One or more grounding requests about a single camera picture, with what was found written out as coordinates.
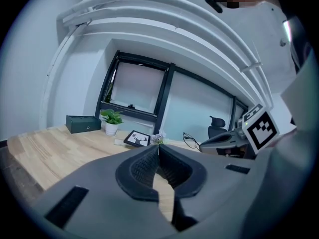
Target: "green plant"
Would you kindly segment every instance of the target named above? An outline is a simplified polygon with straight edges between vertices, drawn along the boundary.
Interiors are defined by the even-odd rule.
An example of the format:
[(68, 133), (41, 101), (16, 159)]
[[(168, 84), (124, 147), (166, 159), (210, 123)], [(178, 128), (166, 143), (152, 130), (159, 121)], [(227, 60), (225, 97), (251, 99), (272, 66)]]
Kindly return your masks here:
[(100, 114), (103, 118), (101, 120), (105, 120), (106, 123), (108, 124), (113, 124), (113, 125), (121, 124), (123, 122), (122, 122), (120, 113), (121, 112), (114, 112), (112, 109), (101, 111)]

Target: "window frame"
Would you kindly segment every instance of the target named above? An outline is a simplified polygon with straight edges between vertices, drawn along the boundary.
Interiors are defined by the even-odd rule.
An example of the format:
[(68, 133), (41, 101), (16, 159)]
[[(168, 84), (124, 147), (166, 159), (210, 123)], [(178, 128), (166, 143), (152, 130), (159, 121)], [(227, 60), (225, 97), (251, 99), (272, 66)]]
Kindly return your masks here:
[[(106, 103), (104, 102), (105, 97), (107, 96), (107, 90), (109, 89), (110, 83), (112, 76), (115, 72), (115, 70), (118, 68), (119, 63), (129, 63), (129, 64), (135, 64), (135, 65), (141, 65), (145, 67), (149, 67), (150, 69), (156, 69), (156, 70), (161, 70), (164, 72), (163, 80), (159, 89), (159, 95), (158, 99), (155, 105), (154, 113), (147, 113), (144, 111), (140, 110), (135, 110), (131, 109), (125, 106), (117, 105), (117, 104), (112, 104), (112, 103)], [(123, 112), (123, 115), (141, 119), (141, 120), (146, 120), (150, 122), (154, 122), (154, 131), (153, 134), (157, 134), (160, 130), (160, 126), (162, 124), (164, 112), (166, 109), (166, 104), (168, 100), (168, 95), (171, 87), (171, 83), (173, 80), (174, 72), (179, 72), (181, 74), (184, 74), (186, 76), (189, 76), (195, 80), (198, 80), (204, 84), (207, 84), (208, 86), (218, 90), (219, 92), (227, 95), (228, 97), (233, 99), (232, 102), (232, 113), (231, 113), (231, 118), (230, 118), (230, 123), (228, 127), (228, 131), (231, 131), (233, 126), (234, 126), (234, 118), (235, 118), (235, 113), (236, 113), (236, 106), (238, 105), (241, 107), (244, 112), (248, 112), (248, 106), (245, 105), (242, 101), (238, 100), (236, 96), (230, 94), (227, 92), (225, 89), (222, 87), (216, 85), (215, 83), (205, 79), (204, 77), (201, 77), (195, 73), (192, 73), (188, 70), (185, 70), (183, 68), (180, 68), (176, 66), (173, 63), (166, 63), (157, 59), (145, 57), (145, 56), (140, 56), (140, 55), (135, 55), (131, 53), (126, 53), (126, 52), (121, 52), (117, 51), (115, 53), (115, 56), (113, 57), (113, 60), (108, 68), (108, 71), (106, 73), (106, 76), (104, 78), (103, 85), (101, 87), (100, 95), (97, 101), (96, 109), (95, 109), (95, 117), (99, 118), (100, 116), (100, 110), (106, 110), (106, 109), (113, 109), (116, 112)]]

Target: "potted plant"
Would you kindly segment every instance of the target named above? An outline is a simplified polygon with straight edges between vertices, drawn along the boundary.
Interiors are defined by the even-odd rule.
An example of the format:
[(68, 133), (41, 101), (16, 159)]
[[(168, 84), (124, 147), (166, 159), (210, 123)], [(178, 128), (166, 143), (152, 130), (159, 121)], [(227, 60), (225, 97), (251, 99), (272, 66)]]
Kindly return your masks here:
[(115, 135), (119, 124), (123, 123), (121, 119), (121, 112), (114, 112), (112, 109), (101, 111), (101, 120), (105, 120), (105, 133), (107, 135)]

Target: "wooden desk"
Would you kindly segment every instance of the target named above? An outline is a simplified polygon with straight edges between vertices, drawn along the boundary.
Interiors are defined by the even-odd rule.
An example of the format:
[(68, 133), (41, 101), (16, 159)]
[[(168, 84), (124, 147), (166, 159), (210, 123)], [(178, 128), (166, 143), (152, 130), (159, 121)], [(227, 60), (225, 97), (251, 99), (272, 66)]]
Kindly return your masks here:
[[(134, 148), (114, 145), (114, 137), (103, 130), (70, 134), (64, 125), (18, 135), (7, 144), (10, 154), (44, 190), (92, 160)], [(184, 142), (169, 144), (189, 149)], [(159, 209), (171, 220), (173, 189), (157, 174), (153, 188), (159, 192)]]

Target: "framed picture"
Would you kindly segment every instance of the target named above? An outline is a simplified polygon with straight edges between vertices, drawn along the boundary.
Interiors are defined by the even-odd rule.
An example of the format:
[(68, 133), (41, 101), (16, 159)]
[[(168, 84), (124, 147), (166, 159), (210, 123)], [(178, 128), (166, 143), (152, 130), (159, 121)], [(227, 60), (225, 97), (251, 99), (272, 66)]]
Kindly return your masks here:
[(133, 130), (123, 142), (134, 147), (143, 147), (150, 144), (150, 139), (150, 135)]

